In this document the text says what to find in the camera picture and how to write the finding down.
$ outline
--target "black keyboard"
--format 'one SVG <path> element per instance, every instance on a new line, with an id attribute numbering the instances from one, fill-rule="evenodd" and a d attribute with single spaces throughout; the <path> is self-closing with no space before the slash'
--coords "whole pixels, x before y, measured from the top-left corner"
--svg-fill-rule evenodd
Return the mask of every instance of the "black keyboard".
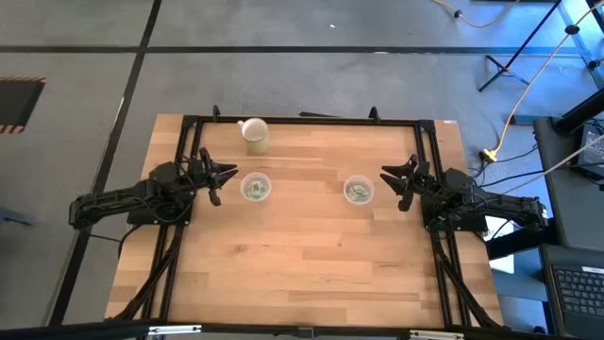
<path id="1" fill-rule="evenodd" d="M 604 269 L 554 265 L 556 290 L 566 313 L 604 317 Z"/>

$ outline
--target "clear plastic cup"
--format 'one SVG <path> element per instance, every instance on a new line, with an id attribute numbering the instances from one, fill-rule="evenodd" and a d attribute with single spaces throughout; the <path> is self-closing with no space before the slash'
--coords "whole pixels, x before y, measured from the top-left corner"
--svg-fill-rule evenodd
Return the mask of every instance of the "clear plastic cup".
<path id="1" fill-rule="evenodd" d="M 259 190 L 253 190 L 253 185 L 259 185 Z M 263 173 L 251 173 L 245 176 L 241 185 L 242 196 L 252 202 L 260 202 L 271 194 L 271 180 Z"/>
<path id="2" fill-rule="evenodd" d="M 353 204 L 363 205 L 371 202 L 375 191 L 374 183 L 365 176 L 351 176 L 344 183 L 344 197 L 346 197 L 348 202 Z"/>

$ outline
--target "small cup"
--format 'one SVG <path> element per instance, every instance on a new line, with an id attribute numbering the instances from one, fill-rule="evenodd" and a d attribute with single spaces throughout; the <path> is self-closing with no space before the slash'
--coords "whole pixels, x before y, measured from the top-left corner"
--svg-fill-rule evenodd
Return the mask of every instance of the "small cup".
<path id="1" fill-rule="evenodd" d="M 258 189 L 260 195 L 252 196 L 250 195 L 253 190 L 252 186 L 257 183 L 260 183 L 260 188 Z M 243 178 L 240 189 L 242 191 L 242 196 L 246 199 L 251 200 L 252 202 L 260 202 L 271 194 L 271 180 L 263 173 L 251 173 Z"/>
<path id="2" fill-rule="evenodd" d="M 353 204 L 363 205 L 371 202 L 375 191 L 374 183 L 365 176 L 351 176 L 344 183 L 344 197 Z"/>
<path id="3" fill-rule="evenodd" d="M 237 122 L 242 129 L 242 135 L 247 145 L 247 151 L 252 155 L 261 155 L 268 150 L 268 125 L 260 118 L 250 118 Z"/>

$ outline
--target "white mug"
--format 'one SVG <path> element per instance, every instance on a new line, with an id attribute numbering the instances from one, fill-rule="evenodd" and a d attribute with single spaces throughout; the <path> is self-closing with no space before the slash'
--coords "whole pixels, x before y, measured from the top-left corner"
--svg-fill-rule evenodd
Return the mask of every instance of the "white mug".
<path id="1" fill-rule="evenodd" d="M 242 135 L 247 144 L 247 151 L 253 155 L 266 153 L 268 150 L 268 125 L 260 118 L 250 118 L 237 122 L 242 128 Z"/>

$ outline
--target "wooden tabletop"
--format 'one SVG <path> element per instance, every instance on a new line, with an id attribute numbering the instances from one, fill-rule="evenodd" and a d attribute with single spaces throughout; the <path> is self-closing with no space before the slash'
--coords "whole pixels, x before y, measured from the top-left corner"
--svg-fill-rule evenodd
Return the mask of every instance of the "wooden tabletop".
<path id="1" fill-rule="evenodd" d="M 174 158 L 182 115 L 158 116 L 143 178 Z M 455 122 L 438 121 L 444 169 L 465 170 Z M 267 155 L 246 154 L 235 124 L 204 124 L 201 145 L 239 174 L 213 207 L 205 191 L 194 202 L 178 259 L 169 320 L 201 323 L 364 327 L 443 326 L 428 234 L 419 197 L 409 212 L 379 178 L 382 165 L 417 153 L 410 127 L 270 125 Z M 428 136 L 425 141 L 429 148 Z M 262 172 L 272 193 L 250 202 L 241 179 Z M 373 181 L 367 205 L 348 203 L 343 185 L 352 175 Z M 121 312 L 149 273 L 158 226 L 126 241 L 106 315 Z M 497 322 L 501 314 L 484 244 L 457 232 L 463 278 Z M 162 283 L 152 315 L 158 315 Z M 454 320 L 459 309 L 449 283 Z"/>

